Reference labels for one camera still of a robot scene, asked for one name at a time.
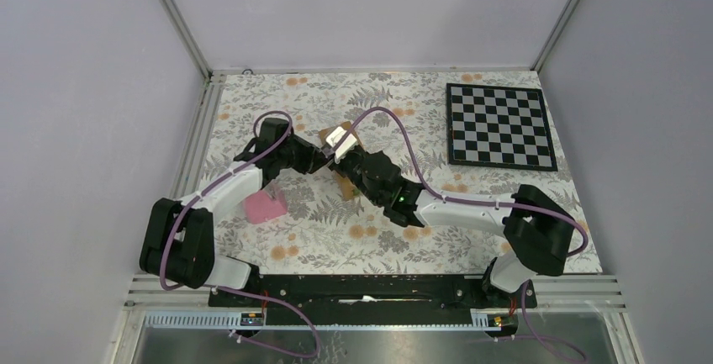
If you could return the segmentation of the brown cardboard express box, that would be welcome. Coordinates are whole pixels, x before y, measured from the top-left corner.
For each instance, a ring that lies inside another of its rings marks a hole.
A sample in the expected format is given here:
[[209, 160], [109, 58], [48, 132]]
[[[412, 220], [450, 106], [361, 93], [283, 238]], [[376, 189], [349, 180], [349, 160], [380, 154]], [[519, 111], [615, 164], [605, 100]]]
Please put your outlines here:
[[[335, 129], [336, 126], [332, 126], [329, 128], [322, 129], [319, 132], [319, 138], [322, 146], [330, 144], [328, 142], [328, 136]], [[330, 165], [330, 171], [332, 172], [332, 177], [335, 180], [341, 198], [344, 201], [351, 201], [355, 198], [358, 198], [361, 195], [361, 191], [356, 185], [351, 182], [351, 179], [348, 177], [348, 175], [343, 172], [344, 163], [349, 165], [346, 155], [342, 155], [336, 164]]]

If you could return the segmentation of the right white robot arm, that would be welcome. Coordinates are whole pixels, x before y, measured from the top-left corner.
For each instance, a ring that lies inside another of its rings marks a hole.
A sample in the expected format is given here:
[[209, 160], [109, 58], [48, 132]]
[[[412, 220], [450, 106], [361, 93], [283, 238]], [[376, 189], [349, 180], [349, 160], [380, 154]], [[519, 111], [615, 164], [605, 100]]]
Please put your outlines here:
[[396, 225], [475, 229], [505, 239], [510, 251], [494, 258], [483, 276], [482, 294], [490, 305], [506, 305], [537, 275], [564, 272], [575, 222], [537, 187], [521, 185], [515, 193], [495, 196], [437, 194], [403, 176], [383, 152], [369, 153], [361, 146], [329, 168]]

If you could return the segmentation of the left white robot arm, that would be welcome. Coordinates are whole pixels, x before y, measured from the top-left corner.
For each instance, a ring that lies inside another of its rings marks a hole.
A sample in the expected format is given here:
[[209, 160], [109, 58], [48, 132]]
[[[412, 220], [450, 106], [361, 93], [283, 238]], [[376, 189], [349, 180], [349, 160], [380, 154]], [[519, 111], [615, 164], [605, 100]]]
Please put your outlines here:
[[264, 119], [245, 149], [209, 185], [179, 199], [161, 198], [154, 203], [140, 269], [158, 276], [165, 289], [224, 287], [239, 305], [252, 305], [260, 297], [261, 284], [250, 276], [249, 263], [217, 253], [216, 224], [281, 171], [313, 174], [327, 163], [317, 145], [294, 133], [290, 120]]

